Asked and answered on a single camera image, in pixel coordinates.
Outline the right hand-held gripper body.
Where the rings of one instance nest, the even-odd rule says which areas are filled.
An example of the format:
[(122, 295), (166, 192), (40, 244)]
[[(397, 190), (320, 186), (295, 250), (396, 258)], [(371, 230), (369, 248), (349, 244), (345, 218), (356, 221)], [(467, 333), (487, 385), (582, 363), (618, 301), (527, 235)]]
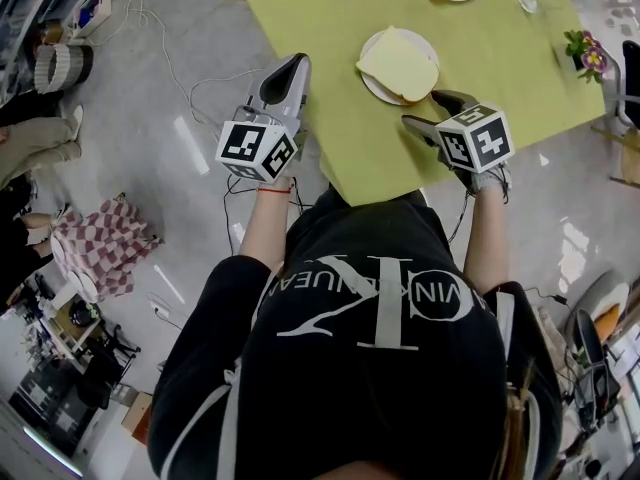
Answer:
[(478, 103), (435, 127), (441, 160), (468, 192), (498, 186), (511, 189), (507, 160), (515, 149), (505, 113)]

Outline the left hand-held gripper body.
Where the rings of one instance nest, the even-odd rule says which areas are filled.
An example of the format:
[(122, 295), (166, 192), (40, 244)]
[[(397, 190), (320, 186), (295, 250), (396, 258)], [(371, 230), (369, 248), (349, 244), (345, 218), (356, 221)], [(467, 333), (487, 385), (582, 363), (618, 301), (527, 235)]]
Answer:
[(231, 174), (273, 183), (300, 155), (306, 98), (288, 97), (270, 105), (252, 95), (223, 124), (215, 159)]

